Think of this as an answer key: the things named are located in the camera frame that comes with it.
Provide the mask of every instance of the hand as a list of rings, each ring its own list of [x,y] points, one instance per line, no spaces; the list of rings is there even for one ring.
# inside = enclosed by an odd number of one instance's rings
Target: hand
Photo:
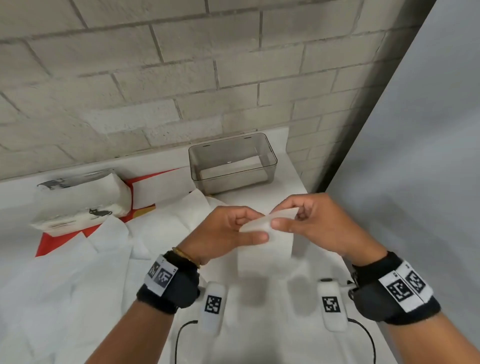
[[[287,197],[272,212],[299,207],[295,220],[276,218],[272,228],[303,235],[321,248],[340,254],[354,265],[382,259],[387,250],[358,226],[327,194]]]
[[[263,216],[246,206],[216,207],[178,248],[195,263],[205,265],[238,246],[266,243],[266,232],[239,232],[242,225]]]

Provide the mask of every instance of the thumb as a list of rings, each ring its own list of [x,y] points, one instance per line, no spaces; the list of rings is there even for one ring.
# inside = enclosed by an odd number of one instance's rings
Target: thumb
[[[275,218],[272,220],[272,229],[303,235],[305,223],[290,218]]]
[[[238,245],[258,245],[266,243],[269,236],[264,231],[252,231],[252,232],[239,232],[238,233]]]

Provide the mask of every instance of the person's right hand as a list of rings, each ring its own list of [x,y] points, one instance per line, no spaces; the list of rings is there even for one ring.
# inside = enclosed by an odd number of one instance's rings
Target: person's right hand
[[[340,254],[357,266],[373,263],[387,250],[358,226],[327,194],[295,194],[272,212],[299,207],[296,219],[276,218],[275,230],[300,234],[321,248]]]

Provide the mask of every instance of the black cable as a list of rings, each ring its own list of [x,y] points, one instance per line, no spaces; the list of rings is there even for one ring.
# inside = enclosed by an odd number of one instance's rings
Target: black cable
[[[367,328],[362,325],[361,322],[355,320],[354,318],[350,318],[348,317],[348,322],[353,322],[354,324],[357,324],[359,325],[368,335],[368,337],[370,338],[370,341],[372,342],[372,348],[373,348],[373,364],[376,364],[377,363],[377,350],[375,349],[375,343],[373,342],[373,338],[372,336],[370,335],[370,332],[368,332]]]
[[[179,333],[177,334],[177,342],[175,343],[175,362],[174,362],[175,364],[177,364],[177,348],[179,347],[179,338],[180,338],[181,330],[189,324],[198,324],[198,320],[189,321],[183,324],[182,327],[180,327]]]

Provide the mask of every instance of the brick wall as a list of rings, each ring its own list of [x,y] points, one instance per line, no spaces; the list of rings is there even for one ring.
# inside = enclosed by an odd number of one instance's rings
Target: brick wall
[[[434,0],[0,0],[0,179],[291,126],[316,187]]]

